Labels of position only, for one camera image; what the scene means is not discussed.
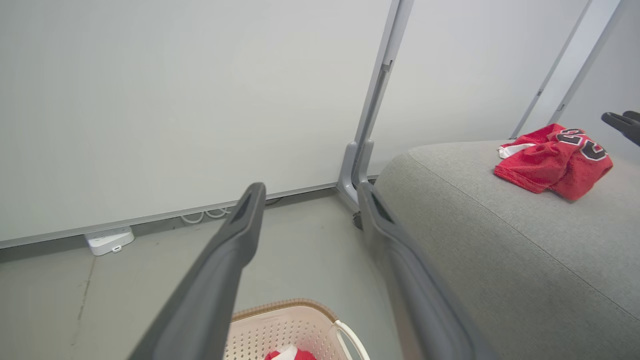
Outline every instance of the cable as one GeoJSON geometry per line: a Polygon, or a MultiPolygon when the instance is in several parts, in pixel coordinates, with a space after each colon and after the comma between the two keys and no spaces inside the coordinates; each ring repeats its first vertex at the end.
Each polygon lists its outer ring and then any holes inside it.
{"type": "Polygon", "coordinates": [[[189,220],[186,217],[184,217],[184,215],[180,215],[180,218],[184,220],[184,222],[189,223],[189,224],[197,224],[199,222],[202,221],[202,219],[204,219],[204,213],[200,213],[200,217],[198,218],[198,220],[189,220]]]}
{"type": "Polygon", "coordinates": [[[220,213],[220,215],[213,215],[208,211],[205,211],[204,213],[207,214],[207,216],[210,217],[210,218],[221,218],[221,217],[225,216],[226,214],[231,214],[231,211],[227,210],[227,208],[222,208],[222,209],[218,209],[218,210],[222,211],[220,213]]]}
{"type": "Polygon", "coordinates": [[[275,198],[275,199],[267,200],[267,201],[266,201],[266,203],[265,203],[265,205],[266,205],[266,206],[268,206],[268,205],[273,205],[273,204],[275,204],[275,203],[279,202],[280,200],[282,200],[282,198],[281,198],[281,197],[277,197],[277,198],[275,198]]]}

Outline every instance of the gray couch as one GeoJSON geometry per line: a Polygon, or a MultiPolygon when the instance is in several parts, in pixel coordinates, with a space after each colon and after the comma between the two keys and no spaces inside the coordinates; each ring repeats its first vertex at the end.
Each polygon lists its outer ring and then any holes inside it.
{"type": "Polygon", "coordinates": [[[505,142],[418,147],[376,188],[503,358],[640,359],[640,168],[571,203],[495,176],[505,142]]]}

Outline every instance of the white laundry basket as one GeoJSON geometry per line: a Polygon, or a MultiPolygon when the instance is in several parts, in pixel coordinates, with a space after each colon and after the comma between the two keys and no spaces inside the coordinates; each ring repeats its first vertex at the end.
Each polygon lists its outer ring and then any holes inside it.
{"type": "Polygon", "coordinates": [[[233,315],[224,360],[263,360],[289,344],[317,360],[352,360],[342,334],[369,360],[358,336],[326,306],[309,299],[274,302],[233,315]]]}

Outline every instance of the jersey number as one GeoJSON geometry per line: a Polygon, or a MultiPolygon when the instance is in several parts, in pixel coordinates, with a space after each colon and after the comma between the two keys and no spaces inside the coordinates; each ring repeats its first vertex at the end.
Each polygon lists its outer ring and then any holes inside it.
{"type": "Polygon", "coordinates": [[[556,138],[559,142],[570,143],[575,146],[580,146],[584,142],[584,145],[580,148],[580,153],[589,160],[598,161],[607,157],[607,151],[602,146],[580,135],[584,135],[584,132],[580,129],[565,129],[560,131],[556,138]]]}

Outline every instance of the metal stand leg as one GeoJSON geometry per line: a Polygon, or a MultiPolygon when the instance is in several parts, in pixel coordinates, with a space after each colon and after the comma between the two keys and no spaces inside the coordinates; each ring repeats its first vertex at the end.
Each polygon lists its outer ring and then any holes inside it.
{"type": "MultiPolygon", "coordinates": [[[[337,187],[356,209],[359,208],[356,188],[358,184],[367,181],[367,168],[373,152],[373,140],[369,137],[378,116],[382,97],[394,66],[394,59],[400,48],[400,42],[402,41],[412,6],[413,0],[392,1],[391,9],[387,16],[387,24],[378,49],[378,57],[369,82],[369,90],[367,91],[367,97],[360,116],[358,131],[355,139],[347,145],[347,149],[344,152],[344,161],[340,169],[337,187]]],[[[359,218],[358,213],[354,214],[354,224],[356,217],[359,218]]]]}

